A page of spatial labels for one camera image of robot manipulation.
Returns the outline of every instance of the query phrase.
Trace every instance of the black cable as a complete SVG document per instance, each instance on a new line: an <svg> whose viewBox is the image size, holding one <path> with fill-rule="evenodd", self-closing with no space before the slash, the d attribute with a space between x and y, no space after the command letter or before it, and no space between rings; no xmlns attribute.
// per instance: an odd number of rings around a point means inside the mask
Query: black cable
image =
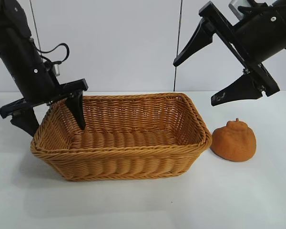
<svg viewBox="0 0 286 229"><path fill-rule="evenodd" d="M238 10L240 12L249 12L249 11L254 11L254 12L268 12L268 11L276 11L286 8L286 5L281 5L281 6L268 6L268 7L246 7L246 6L239 6Z"/></svg>
<svg viewBox="0 0 286 229"><path fill-rule="evenodd" d="M40 53L43 53L43 54L47 54L47 53L51 53L53 52L54 50L56 50L58 47L60 46L64 46L66 48L66 51L67 51L67 54L66 54L66 57L62 60L62 61L55 61L55 62L52 62L50 61L48 58L46 58L45 56L42 56L41 55L41 58L47 60L49 63L51 63L52 65L54 64L61 64L62 62L64 62L65 60L67 60L70 56L70 48L69 46L66 44L66 43L60 43L59 45L57 45L54 49L50 50L50 51L41 51L40 49L38 49L35 45L35 43L32 43L33 44L33 47L34 49L36 49L38 52Z"/></svg>

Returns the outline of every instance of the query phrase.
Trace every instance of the wicker basket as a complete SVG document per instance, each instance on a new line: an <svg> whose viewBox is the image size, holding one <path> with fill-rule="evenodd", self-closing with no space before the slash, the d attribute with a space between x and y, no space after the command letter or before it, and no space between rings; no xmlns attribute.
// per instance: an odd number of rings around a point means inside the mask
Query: wicker basket
<svg viewBox="0 0 286 229"><path fill-rule="evenodd" d="M63 101L54 104L31 143L67 180L174 177L211 145L185 94L84 96L83 109L84 131Z"/></svg>

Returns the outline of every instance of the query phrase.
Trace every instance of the table surface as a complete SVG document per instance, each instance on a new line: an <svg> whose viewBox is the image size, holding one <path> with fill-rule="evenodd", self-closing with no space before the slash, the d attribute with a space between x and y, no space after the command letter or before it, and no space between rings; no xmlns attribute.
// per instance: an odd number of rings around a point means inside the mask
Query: table surface
<svg viewBox="0 0 286 229"><path fill-rule="evenodd" d="M211 132L237 117L247 122L255 156L234 163L206 150L179 177L74 183L0 117L0 229L286 229L286 92L217 107L214 92L186 94ZM0 93L0 107L18 98ZM39 120L46 110L36 108Z"/></svg>

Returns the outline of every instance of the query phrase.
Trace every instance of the robotic arm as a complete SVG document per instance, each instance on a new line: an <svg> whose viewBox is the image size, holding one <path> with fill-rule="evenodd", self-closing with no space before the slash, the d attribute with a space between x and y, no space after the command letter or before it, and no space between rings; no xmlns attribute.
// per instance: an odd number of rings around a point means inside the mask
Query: robotic arm
<svg viewBox="0 0 286 229"><path fill-rule="evenodd" d="M212 96L213 106L243 99L258 99L262 91L271 96L280 91L262 62L286 49L286 0L272 6L254 0L232 0L229 5L240 20L232 26L210 1L199 11L202 17L194 35L174 60L179 66L212 43L216 33L244 66L243 75Z"/></svg>
<svg viewBox="0 0 286 229"><path fill-rule="evenodd" d="M84 79L59 84L59 65L42 56L31 38L24 10L16 0L0 0L0 58L10 72L23 98L0 108L0 115L11 115L11 123L34 136L39 123L33 108L51 105L61 99L73 114L81 129L85 128L82 92L88 89Z"/></svg>

